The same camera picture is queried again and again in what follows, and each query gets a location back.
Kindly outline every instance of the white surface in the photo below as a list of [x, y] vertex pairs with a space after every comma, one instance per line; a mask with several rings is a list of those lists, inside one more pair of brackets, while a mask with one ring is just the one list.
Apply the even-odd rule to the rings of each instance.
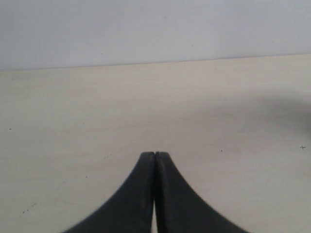
[[142, 151], [162, 150], [247, 230], [309, 233], [310, 63], [0, 72], [0, 232], [60, 232], [110, 197]]
[[311, 52], [309, 0], [1, 0], [0, 70]]

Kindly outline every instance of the table surface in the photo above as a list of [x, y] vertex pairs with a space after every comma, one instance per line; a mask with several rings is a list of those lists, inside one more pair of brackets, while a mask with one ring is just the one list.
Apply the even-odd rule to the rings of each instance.
[[168, 151], [254, 233], [311, 228], [311, 55], [0, 72], [0, 232], [57, 233]]

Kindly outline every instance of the black plastic tool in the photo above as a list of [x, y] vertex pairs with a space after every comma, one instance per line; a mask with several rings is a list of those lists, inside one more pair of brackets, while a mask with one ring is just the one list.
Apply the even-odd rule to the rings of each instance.
[[159, 233], [247, 233], [205, 203], [166, 152], [142, 153], [120, 189], [65, 233], [150, 233], [154, 201]]

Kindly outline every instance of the white wall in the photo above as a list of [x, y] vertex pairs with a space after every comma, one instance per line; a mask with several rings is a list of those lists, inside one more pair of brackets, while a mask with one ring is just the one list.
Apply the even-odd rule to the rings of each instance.
[[0, 70], [308, 52], [310, 0], [0, 0]]

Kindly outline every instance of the white tabletop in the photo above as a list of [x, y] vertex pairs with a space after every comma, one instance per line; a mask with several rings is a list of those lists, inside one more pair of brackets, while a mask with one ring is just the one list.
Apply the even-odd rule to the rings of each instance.
[[246, 230], [309, 233], [310, 139], [311, 55], [0, 72], [0, 232], [61, 232], [160, 150]]

